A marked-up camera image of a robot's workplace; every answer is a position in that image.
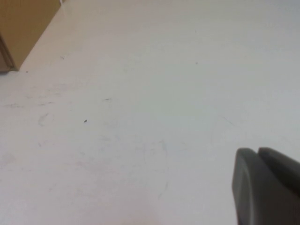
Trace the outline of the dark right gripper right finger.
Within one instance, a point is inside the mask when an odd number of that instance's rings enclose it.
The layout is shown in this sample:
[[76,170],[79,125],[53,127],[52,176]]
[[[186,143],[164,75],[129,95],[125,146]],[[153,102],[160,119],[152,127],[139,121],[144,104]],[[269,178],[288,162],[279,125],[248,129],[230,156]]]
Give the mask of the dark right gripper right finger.
[[300,185],[300,163],[274,149],[262,147],[259,157],[285,186]]

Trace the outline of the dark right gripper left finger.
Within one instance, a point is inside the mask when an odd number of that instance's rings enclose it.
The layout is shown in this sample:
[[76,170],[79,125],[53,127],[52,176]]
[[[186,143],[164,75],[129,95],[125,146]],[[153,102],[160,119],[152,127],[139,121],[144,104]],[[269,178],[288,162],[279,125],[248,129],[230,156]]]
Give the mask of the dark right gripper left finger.
[[236,152],[232,193],[239,225],[298,225],[300,186],[285,186],[258,151]]

